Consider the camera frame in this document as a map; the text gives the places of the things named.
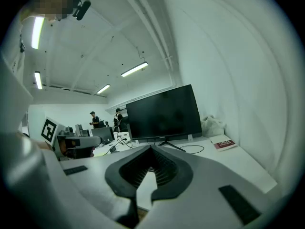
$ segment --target red book cover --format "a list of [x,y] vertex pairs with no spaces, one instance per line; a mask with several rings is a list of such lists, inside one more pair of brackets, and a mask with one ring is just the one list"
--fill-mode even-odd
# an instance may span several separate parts
[[237,146],[235,142],[233,142],[226,135],[218,135],[210,137],[211,142],[214,144],[217,151],[224,151],[231,147]]

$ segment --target white wall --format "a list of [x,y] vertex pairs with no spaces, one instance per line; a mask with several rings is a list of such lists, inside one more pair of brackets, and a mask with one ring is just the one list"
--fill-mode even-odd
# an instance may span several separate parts
[[30,137],[41,140],[41,130],[45,117],[49,117],[64,126],[81,124],[82,128],[93,129],[91,111],[104,121],[112,123],[113,116],[105,111],[105,104],[34,104],[28,109],[28,122]]
[[33,104],[106,104],[107,98],[61,89],[47,88],[39,90],[31,88]]
[[305,105],[303,52],[290,24],[270,0],[164,1],[200,115],[227,123],[226,134],[291,191]]
[[126,102],[171,87],[169,74],[161,75],[158,78],[140,79],[137,84],[127,84],[123,89],[110,94],[108,108],[113,112],[117,105],[125,105]]

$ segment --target white desk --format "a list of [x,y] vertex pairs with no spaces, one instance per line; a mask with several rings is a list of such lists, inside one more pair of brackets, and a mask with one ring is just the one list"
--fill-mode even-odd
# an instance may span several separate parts
[[[127,141],[130,140],[128,133],[119,133],[119,135],[122,135],[122,138],[127,138]],[[277,182],[241,147],[237,146],[222,152],[218,152],[210,141],[210,139],[205,137],[194,138],[192,142],[189,142],[188,140],[178,140],[170,142],[176,145],[177,147],[182,147],[184,145],[203,146],[204,150],[194,155],[205,157],[225,165],[247,181],[251,182],[263,193],[267,194],[270,199],[279,199],[279,193],[277,191]],[[130,144],[133,144],[133,147],[147,145],[147,143],[140,143],[139,145],[136,145],[135,143],[129,143],[128,145]],[[104,147],[96,149],[93,153],[95,156],[100,156],[102,154],[105,154],[110,147],[110,144],[108,144]],[[163,147],[174,149],[173,147],[167,145],[164,145]],[[116,148],[120,152],[129,149],[129,147],[127,147],[126,145],[121,144],[118,144]],[[183,149],[186,150],[187,153],[195,153],[200,151],[202,148],[198,146],[190,146],[184,147]],[[154,173],[148,172],[147,176],[145,177],[145,179],[137,190],[138,205],[142,208],[150,209],[152,206],[150,201],[150,195],[156,189],[157,185],[155,182]]]

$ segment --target computer monitor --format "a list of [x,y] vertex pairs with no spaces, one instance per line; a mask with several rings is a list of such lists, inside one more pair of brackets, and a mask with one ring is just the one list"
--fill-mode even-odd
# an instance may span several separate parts
[[79,125],[79,124],[75,125],[75,134],[77,136],[81,135],[81,130],[82,130],[82,126],[81,125]]
[[133,139],[132,139],[132,132],[130,130],[130,124],[127,124],[127,130],[128,130],[128,133],[129,133],[130,140],[133,141]]
[[112,127],[96,128],[92,129],[92,136],[99,136],[102,140],[114,141],[114,134]]
[[81,136],[90,136],[89,130],[81,130]]
[[175,88],[126,105],[132,138],[177,140],[202,136],[191,85]]

